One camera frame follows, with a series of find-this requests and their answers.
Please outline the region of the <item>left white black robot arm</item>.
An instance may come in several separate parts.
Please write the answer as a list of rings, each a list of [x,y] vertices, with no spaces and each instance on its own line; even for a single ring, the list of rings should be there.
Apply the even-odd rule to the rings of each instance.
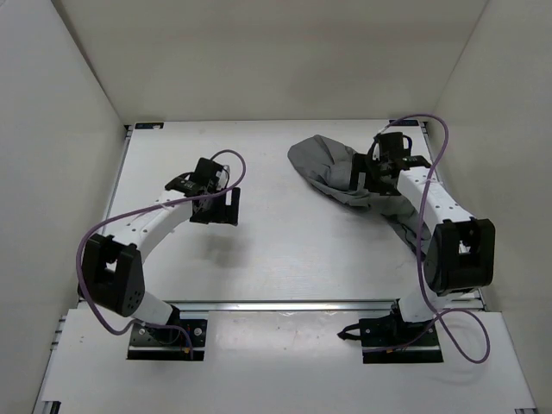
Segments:
[[[146,258],[183,223],[238,224],[241,190],[230,168],[202,158],[193,172],[169,181],[153,205],[121,215],[118,231],[85,237],[78,252],[79,293],[93,310],[104,308],[150,326],[162,343],[180,332],[177,309],[145,286]]]

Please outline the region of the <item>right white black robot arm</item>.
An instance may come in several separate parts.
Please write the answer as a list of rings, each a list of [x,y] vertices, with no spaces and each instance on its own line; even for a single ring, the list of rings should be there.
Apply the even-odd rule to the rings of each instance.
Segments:
[[[354,155],[349,181],[352,190],[404,197],[430,232],[426,253],[417,254],[418,286],[398,300],[400,316],[386,325],[387,337],[401,346],[417,336],[416,323],[491,284],[496,235],[493,223],[463,209],[435,179],[433,165],[411,150],[401,132],[378,134],[366,154]]]

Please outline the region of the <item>grey pleated skirt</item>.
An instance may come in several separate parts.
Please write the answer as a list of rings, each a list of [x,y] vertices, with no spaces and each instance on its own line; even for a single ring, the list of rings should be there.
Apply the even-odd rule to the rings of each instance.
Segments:
[[[322,194],[357,210],[382,215],[398,237],[417,250],[418,213],[403,196],[380,196],[366,189],[351,191],[351,147],[323,135],[314,135],[290,147],[288,160],[298,174]]]

